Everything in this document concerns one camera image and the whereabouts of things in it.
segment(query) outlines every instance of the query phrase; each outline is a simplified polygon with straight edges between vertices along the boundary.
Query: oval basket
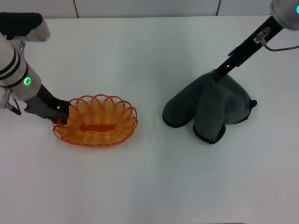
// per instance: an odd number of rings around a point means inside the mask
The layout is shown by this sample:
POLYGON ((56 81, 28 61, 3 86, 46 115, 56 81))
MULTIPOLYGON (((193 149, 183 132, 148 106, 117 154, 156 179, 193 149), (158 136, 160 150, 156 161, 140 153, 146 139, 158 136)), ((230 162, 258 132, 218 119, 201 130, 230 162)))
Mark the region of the oval basket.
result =
POLYGON ((120 144, 134 133, 138 123, 136 109, 117 96, 82 96, 70 103, 67 124, 53 123, 53 131, 56 137, 73 145, 120 144))

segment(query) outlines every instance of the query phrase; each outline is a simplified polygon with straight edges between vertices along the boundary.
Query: white table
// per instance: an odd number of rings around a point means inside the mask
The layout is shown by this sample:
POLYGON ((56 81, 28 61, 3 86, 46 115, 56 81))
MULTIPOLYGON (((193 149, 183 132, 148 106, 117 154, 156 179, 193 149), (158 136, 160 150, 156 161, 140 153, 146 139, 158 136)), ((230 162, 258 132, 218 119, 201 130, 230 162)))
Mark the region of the white table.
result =
MULTIPOLYGON (((261 49, 231 76, 258 101, 208 145, 162 121, 165 103, 217 68, 267 16, 51 19, 25 57, 56 97, 117 95, 135 134, 90 149, 32 114, 0 112, 3 224, 294 224, 299 222, 299 50, 261 49)), ((269 46, 299 44, 283 31, 269 46)))

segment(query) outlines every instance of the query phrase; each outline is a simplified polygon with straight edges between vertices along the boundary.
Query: white wall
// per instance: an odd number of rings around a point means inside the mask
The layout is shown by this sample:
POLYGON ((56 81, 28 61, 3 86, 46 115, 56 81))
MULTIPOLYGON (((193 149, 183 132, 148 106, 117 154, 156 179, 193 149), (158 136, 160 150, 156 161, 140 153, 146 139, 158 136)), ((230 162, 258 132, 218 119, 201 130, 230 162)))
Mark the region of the white wall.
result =
MULTIPOLYGON (((75 0, 79 16, 213 16, 219 0, 75 0)), ((219 15, 269 15, 271 0, 222 0, 219 15)), ((73 0, 0 0, 1 12, 37 12, 45 18, 75 18, 73 0)))
POLYGON ((272 0, 222 0, 219 15, 270 15, 272 0))
POLYGON ((45 18, 76 18, 72 0, 0 0, 0 12, 35 12, 45 18))
POLYGON ((218 0, 76 0, 80 17, 215 15, 218 0))

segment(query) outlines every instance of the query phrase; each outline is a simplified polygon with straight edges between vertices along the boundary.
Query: gray oven mitt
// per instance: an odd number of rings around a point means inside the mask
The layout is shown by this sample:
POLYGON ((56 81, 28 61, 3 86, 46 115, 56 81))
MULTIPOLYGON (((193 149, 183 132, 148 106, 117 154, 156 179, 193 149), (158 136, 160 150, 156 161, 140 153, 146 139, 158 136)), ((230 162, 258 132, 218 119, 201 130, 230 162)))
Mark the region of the gray oven mitt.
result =
POLYGON ((216 82, 215 70, 190 83, 165 105, 163 120, 170 127, 185 126, 193 117, 193 131, 203 141, 215 144, 225 133, 225 124, 248 119, 257 105, 229 75, 216 82))

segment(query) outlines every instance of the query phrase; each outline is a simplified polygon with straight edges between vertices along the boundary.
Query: green indicator light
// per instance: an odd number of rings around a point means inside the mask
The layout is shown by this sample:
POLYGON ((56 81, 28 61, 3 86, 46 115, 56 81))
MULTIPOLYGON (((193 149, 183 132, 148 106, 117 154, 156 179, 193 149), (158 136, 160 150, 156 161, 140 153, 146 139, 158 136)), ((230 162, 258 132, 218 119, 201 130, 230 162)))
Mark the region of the green indicator light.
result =
POLYGON ((31 83, 31 78, 27 77, 26 79, 24 79, 25 85, 29 85, 30 83, 31 83))

